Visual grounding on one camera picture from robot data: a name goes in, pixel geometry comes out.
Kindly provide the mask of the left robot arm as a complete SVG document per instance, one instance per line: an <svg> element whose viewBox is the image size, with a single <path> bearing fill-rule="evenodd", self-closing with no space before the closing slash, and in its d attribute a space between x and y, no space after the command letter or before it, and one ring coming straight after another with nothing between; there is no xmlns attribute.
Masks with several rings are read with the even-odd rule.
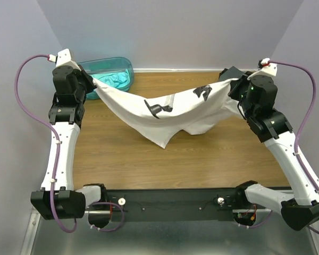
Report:
<svg viewBox="0 0 319 255"><path fill-rule="evenodd" d="M48 112L51 149L44 180L30 201L45 220L82 218L87 207L107 205L103 184L73 185L73 160L85 113L87 94L96 86L82 66L62 65L52 71L55 93Z"/></svg>

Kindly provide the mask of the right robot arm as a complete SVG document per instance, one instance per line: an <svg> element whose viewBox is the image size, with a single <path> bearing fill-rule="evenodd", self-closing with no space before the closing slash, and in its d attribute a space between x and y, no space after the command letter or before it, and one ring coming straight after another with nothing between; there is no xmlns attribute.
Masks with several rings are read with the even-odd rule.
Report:
<svg viewBox="0 0 319 255"><path fill-rule="evenodd" d="M287 225L299 231L319 220L319 181L313 172L304 172L301 150L293 147L296 136L285 115L274 108L278 92L267 74L255 75L236 67L224 69L220 80L231 80L229 96L238 103L248 126L272 153L283 170L293 193L265 188L255 181L236 187L234 203L240 208L257 204L282 216Z"/></svg>

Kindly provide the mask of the white printed t shirt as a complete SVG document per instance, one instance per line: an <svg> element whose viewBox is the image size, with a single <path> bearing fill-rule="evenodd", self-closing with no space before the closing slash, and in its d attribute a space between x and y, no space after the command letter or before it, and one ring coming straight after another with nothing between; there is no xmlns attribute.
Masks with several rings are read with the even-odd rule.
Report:
<svg viewBox="0 0 319 255"><path fill-rule="evenodd" d="M237 101L228 95L232 81L228 79L157 98L123 92L99 80L95 80L95 91L123 122L165 148L181 130L191 135L203 134L221 120L240 116Z"/></svg>

